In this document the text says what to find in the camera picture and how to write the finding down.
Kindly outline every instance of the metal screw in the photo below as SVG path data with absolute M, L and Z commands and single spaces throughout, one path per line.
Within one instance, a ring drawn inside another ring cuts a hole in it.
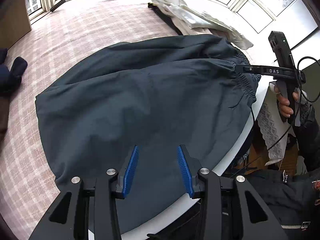
M 114 174 L 116 174 L 116 170 L 115 169 L 109 169 L 109 170 L 107 170 L 107 174 L 108 175 L 114 175 Z
M 239 182 L 244 182 L 245 181 L 245 178 L 244 178 L 244 176 L 237 176 L 237 181 L 239 181 Z
M 80 178 L 79 178 L 79 177 L 73 177 L 73 178 L 71 179 L 71 182 L 72 182 L 73 184 L 77 184 L 79 181 L 80 181 Z
M 202 169 L 200 170 L 200 172 L 201 172 L 202 174 L 208 174 L 210 171 L 209 171 L 209 169 L 207 169 L 207 168 L 202 168 Z

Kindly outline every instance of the checkered tablecloth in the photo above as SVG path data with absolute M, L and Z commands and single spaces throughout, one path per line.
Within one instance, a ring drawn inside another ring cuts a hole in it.
M 99 49 L 176 35 L 147 4 L 81 1 L 80 6 L 75 6 L 77 0 L 67 2 L 34 23 L 5 62 L 11 66 L 17 56 L 28 62 L 22 85 L 12 97 L 0 149 L 0 213 L 19 240 L 29 238 L 59 194 L 41 145 L 35 96 Z

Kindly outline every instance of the person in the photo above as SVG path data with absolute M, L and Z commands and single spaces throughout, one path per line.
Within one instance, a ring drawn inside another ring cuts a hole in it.
M 289 100 L 274 87 L 279 101 L 279 113 L 284 117 L 293 114 Z M 298 102 L 300 94 L 294 92 Z M 259 170 L 246 176 L 266 202 L 290 240 L 319 239 L 320 228 L 320 132 L 313 105 L 301 101 L 301 126 L 293 126 L 299 154 L 304 157 L 308 173 L 288 176 L 282 171 Z

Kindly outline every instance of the person's arm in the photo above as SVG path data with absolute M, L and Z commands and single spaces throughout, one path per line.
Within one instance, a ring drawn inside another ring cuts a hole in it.
M 293 93 L 293 98 L 299 101 L 297 93 Z M 289 100 L 281 94 L 277 95 L 279 101 L 279 112 L 285 117 L 293 114 L 293 110 L 289 108 Z M 313 171 L 320 168 L 320 131 L 316 121 L 315 109 L 309 102 L 301 105 L 300 110 L 301 126 L 293 126 L 293 131 L 297 137 L 300 155 L 304 157 L 304 163 L 307 171 Z

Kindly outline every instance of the human hand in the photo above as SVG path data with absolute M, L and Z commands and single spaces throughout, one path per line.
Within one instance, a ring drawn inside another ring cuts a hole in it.
M 274 92 L 277 93 L 277 99 L 279 101 L 279 113 L 284 117 L 289 118 L 290 115 L 293 114 L 293 110 L 289 107 L 289 100 L 280 94 L 280 90 L 277 86 L 274 86 Z M 299 102 L 299 94 L 297 92 L 293 92 L 292 96 L 296 102 Z

